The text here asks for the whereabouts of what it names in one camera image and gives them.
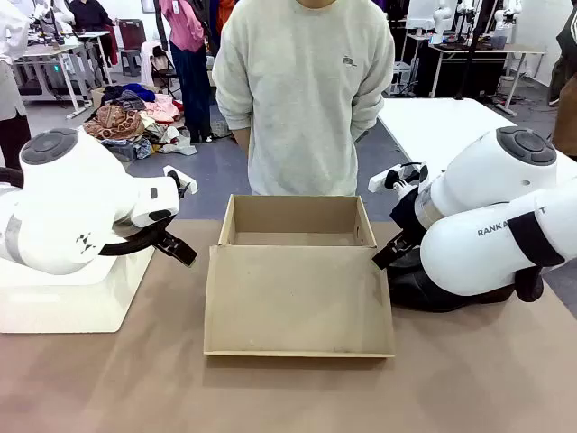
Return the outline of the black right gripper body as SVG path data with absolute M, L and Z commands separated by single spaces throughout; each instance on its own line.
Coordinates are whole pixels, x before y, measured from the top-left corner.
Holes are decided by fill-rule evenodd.
M 412 188 L 391 210 L 390 217 L 408 240 L 422 240 L 425 228 L 419 222 L 415 210 L 418 187 Z

